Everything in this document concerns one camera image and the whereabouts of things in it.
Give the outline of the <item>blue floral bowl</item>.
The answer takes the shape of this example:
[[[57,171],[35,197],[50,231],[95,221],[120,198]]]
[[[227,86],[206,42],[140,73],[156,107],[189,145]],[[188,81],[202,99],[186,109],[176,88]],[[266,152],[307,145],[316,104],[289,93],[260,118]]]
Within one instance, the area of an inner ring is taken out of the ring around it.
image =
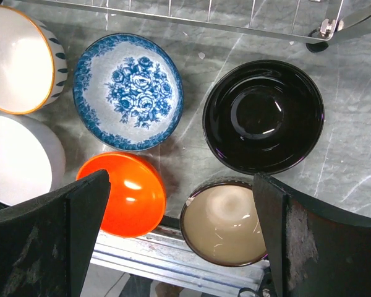
[[[72,94],[84,126],[118,150],[148,150],[164,142],[182,116],[180,73],[156,43],[115,33],[92,43],[74,72]]]

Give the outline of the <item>beige interior dark bowl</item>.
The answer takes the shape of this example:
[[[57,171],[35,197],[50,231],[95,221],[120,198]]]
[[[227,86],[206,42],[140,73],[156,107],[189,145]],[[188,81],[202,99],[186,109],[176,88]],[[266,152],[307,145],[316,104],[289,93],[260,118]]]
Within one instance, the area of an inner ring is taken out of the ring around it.
[[[267,256],[250,179],[200,184],[184,203],[180,228],[188,247],[216,265],[242,267]]]

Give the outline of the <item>black bowl beige flower exterior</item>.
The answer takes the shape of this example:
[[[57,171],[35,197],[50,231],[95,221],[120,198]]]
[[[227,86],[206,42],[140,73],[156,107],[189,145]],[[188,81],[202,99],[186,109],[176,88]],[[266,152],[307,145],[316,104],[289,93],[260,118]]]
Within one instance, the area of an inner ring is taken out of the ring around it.
[[[283,61],[257,60],[228,72],[203,109],[203,134],[228,168],[253,175],[284,172],[316,146],[325,109],[315,82]]]

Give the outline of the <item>orange plastic bowl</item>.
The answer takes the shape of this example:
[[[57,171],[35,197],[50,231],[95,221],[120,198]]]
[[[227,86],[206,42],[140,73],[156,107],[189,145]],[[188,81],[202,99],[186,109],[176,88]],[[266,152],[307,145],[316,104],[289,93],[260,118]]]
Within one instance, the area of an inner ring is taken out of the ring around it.
[[[161,175],[149,162],[131,153],[101,153],[86,161],[76,178],[98,170],[106,170],[111,183],[102,231],[134,238],[159,225],[166,210],[166,190]]]

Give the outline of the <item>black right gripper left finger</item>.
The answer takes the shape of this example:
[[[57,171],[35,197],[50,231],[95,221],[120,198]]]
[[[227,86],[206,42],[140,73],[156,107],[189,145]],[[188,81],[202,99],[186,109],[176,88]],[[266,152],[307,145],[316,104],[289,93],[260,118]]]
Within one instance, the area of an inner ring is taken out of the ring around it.
[[[80,296],[111,183],[96,171],[0,210],[0,296]]]

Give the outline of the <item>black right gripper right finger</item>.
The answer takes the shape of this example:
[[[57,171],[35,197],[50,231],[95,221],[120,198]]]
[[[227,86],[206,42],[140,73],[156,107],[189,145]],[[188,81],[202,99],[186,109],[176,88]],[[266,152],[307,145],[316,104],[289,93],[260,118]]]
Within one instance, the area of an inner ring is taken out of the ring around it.
[[[371,218],[264,174],[253,193],[277,296],[371,296]]]

